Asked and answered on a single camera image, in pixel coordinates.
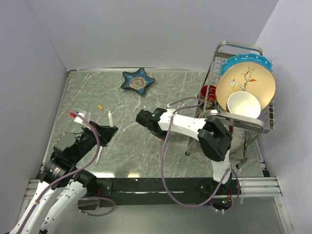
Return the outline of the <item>white marker orange tip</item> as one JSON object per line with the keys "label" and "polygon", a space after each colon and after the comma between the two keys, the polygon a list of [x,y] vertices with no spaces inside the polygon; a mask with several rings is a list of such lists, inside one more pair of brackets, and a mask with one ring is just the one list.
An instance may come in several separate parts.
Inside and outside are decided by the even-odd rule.
{"label": "white marker orange tip", "polygon": [[113,117],[112,117],[112,113],[110,112],[110,110],[108,111],[108,119],[109,119],[110,127],[114,127]]}

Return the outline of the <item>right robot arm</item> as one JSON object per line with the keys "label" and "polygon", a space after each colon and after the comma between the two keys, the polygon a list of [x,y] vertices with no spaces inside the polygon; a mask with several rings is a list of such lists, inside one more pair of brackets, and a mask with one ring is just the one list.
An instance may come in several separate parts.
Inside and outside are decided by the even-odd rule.
{"label": "right robot arm", "polygon": [[216,116],[208,118],[187,117],[175,109],[156,108],[153,112],[140,110],[136,122],[150,133],[164,140],[168,131],[197,140],[204,155],[211,160],[213,188],[218,194],[225,194],[231,187],[229,153],[232,135]]}

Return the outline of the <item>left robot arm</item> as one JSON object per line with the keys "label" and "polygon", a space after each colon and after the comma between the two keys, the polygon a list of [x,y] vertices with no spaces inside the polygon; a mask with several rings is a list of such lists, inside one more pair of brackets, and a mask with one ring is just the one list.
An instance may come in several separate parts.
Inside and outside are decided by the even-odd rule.
{"label": "left robot arm", "polygon": [[65,211],[85,195],[97,190],[97,178],[77,163],[94,147],[97,152],[110,142],[116,126],[100,126],[90,121],[77,136],[63,133],[54,145],[50,161],[40,175],[35,195],[12,234],[51,234]]}

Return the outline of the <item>white marker yellow tip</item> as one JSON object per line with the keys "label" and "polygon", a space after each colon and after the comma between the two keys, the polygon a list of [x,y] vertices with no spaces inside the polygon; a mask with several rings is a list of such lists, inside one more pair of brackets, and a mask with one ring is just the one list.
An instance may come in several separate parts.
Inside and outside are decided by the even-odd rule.
{"label": "white marker yellow tip", "polygon": [[99,152],[98,152],[97,158],[96,158],[96,165],[98,165],[98,163],[99,163],[99,161],[100,161],[100,157],[101,157],[102,151],[103,151],[103,147],[100,146]]}

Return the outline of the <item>blue star-shaped dish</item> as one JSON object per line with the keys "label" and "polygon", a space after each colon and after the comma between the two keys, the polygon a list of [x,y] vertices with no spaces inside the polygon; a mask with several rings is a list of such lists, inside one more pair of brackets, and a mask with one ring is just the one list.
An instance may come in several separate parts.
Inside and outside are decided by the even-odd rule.
{"label": "blue star-shaped dish", "polygon": [[135,72],[122,72],[124,82],[121,84],[121,89],[134,90],[139,94],[144,94],[145,88],[155,82],[155,78],[149,77],[143,67]]}

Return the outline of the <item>red cup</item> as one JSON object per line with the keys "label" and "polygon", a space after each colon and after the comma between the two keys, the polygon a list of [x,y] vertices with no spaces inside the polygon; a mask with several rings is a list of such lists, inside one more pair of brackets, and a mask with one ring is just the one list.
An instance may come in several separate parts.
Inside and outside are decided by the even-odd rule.
{"label": "red cup", "polygon": [[214,109],[216,107],[217,101],[216,101],[216,86],[214,85],[204,85],[199,93],[199,97],[203,100],[202,105],[200,106],[201,109],[204,109],[204,104],[206,102],[206,98],[208,99],[206,103],[206,110]]}

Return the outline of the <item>grey speckled plate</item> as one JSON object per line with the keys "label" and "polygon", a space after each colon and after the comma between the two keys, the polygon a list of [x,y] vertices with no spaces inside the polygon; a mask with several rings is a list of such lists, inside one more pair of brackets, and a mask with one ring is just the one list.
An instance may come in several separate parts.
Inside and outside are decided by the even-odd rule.
{"label": "grey speckled plate", "polygon": [[237,152],[245,142],[247,132],[242,128],[233,127],[230,154]]}

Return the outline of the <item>metal dish rack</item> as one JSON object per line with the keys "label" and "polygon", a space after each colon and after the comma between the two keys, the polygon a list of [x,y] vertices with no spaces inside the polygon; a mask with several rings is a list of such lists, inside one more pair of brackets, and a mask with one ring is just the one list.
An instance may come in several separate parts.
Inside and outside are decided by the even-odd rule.
{"label": "metal dish rack", "polygon": [[274,129],[275,91],[273,63],[261,48],[232,41],[217,45],[198,94],[204,103],[195,116],[220,118],[233,135],[231,150],[241,151],[238,169],[248,161],[247,147]]}

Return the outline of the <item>white bowl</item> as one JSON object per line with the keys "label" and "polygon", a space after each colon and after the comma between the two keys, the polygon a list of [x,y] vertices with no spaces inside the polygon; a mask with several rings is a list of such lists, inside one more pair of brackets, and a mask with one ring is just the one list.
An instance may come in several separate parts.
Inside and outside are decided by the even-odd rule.
{"label": "white bowl", "polygon": [[227,100],[227,111],[232,114],[257,119],[261,113],[258,99],[247,92],[235,92]]}

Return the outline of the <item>tan bird plate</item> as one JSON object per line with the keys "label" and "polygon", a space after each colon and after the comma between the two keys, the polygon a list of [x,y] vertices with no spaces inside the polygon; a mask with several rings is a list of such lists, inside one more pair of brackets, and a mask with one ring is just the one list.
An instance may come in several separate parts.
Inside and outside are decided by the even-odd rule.
{"label": "tan bird plate", "polygon": [[273,74],[255,62],[242,62],[229,68],[216,86],[216,100],[226,109],[227,100],[234,92],[244,91],[255,96],[264,110],[273,99],[276,82]]}

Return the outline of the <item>blue dotted plate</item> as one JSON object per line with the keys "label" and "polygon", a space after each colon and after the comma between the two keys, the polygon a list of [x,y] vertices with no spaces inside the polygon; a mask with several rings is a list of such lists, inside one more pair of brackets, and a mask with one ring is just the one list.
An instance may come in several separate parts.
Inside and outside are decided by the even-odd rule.
{"label": "blue dotted plate", "polygon": [[265,67],[270,72],[273,71],[272,63],[265,56],[257,55],[254,53],[248,53],[248,54],[238,54],[236,56],[227,59],[221,65],[220,75],[223,76],[224,73],[227,72],[231,67],[242,62],[254,62]]}

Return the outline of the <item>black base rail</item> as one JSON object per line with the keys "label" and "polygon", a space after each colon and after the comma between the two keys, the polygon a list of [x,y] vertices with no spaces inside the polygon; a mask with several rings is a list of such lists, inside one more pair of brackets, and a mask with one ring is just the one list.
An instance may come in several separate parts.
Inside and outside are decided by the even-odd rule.
{"label": "black base rail", "polygon": [[[218,183],[211,177],[167,178],[171,194],[181,203],[199,204],[208,199]],[[116,205],[162,205],[175,202],[167,194],[161,178],[99,178],[87,197],[109,198]]]}

